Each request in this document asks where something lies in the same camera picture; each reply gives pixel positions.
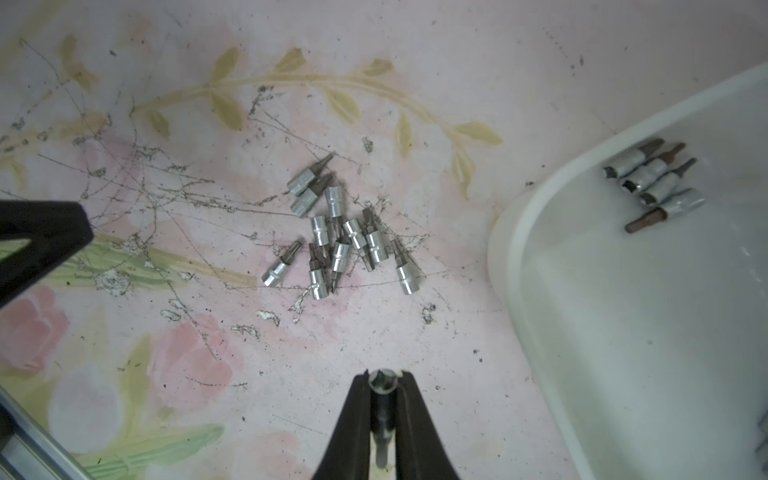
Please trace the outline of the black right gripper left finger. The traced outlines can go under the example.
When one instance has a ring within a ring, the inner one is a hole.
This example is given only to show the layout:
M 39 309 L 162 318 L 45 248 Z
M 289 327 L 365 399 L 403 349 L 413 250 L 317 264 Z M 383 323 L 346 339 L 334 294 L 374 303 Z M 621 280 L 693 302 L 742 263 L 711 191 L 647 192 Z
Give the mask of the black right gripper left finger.
M 356 375 L 314 480 L 368 480 L 371 443 L 369 372 Z

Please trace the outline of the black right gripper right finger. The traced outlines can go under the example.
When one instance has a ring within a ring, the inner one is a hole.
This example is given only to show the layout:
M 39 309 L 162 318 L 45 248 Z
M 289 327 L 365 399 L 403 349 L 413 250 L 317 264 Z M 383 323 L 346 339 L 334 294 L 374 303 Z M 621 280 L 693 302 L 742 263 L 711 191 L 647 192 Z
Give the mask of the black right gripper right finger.
M 459 480 L 411 372 L 402 373 L 396 393 L 396 479 Z

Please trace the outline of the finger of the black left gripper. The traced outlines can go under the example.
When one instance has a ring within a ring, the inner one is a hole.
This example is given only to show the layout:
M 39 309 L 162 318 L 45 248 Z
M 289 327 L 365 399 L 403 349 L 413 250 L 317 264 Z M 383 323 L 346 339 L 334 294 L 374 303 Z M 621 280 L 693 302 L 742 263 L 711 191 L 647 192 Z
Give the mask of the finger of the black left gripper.
M 5 306 L 88 246 L 94 233 L 77 202 L 3 200 L 1 239 L 26 242 L 1 260 Z

